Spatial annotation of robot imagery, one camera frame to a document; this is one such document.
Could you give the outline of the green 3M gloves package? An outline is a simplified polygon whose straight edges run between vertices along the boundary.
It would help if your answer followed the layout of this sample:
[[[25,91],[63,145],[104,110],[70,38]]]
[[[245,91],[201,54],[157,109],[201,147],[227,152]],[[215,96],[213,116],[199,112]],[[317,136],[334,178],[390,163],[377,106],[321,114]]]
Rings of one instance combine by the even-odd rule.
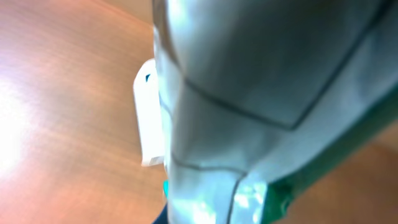
[[[169,223],[272,223],[397,118],[395,0],[155,0]]]

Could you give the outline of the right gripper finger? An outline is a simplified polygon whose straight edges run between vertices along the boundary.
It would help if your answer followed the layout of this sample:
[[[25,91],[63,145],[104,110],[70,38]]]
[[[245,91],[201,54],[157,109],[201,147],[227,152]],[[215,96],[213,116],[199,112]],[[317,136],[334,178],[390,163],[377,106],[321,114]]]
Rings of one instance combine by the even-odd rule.
[[[165,204],[159,216],[152,222],[152,224],[169,224],[167,215],[167,204]]]

